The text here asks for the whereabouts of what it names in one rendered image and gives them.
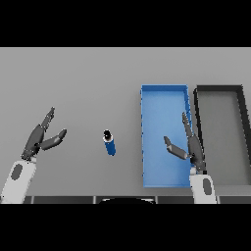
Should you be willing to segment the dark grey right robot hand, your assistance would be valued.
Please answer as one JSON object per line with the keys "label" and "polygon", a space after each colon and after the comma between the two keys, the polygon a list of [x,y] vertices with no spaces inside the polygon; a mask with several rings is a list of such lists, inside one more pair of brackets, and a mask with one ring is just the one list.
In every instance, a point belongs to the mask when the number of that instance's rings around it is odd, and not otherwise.
{"label": "dark grey right robot hand", "polygon": [[185,151],[176,145],[172,144],[167,136],[164,136],[164,142],[167,146],[167,151],[181,160],[189,159],[190,163],[196,168],[197,171],[206,171],[205,155],[202,149],[199,138],[195,133],[192,132],[190,127],[190,122],[185,113],[182,113],[182,123],[184,125],[186,139],[187,139],[187,149]]}

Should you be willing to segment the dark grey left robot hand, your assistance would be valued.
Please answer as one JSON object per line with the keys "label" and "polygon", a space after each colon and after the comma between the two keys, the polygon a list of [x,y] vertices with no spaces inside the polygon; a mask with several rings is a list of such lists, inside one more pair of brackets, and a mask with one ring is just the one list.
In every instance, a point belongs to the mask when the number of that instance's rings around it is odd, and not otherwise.
{"label": "dark grey left robot hand", "polygon": [[52,107],[48,114],[45,116],[43,122],[38,124],[31,132],[25,149],[21,158],[25,161],[30,161],[32,157],[36,156],[40,149],[43,151],[49,150],[59,145],[67,134],[67,130],[64,128],[55,136],[44,139],[44,134],[47,131],[52,119],[54,118],[55,108]]}

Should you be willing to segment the dark grey bin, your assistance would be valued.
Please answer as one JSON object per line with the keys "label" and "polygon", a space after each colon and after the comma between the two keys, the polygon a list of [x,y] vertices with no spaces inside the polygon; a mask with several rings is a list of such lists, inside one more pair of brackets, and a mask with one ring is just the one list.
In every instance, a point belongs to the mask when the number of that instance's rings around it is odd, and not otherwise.
{"label": "dark grey bin", "polygon": [[251,126],[243,86],[197,85],[195,117],[215,185],[251,185]]}

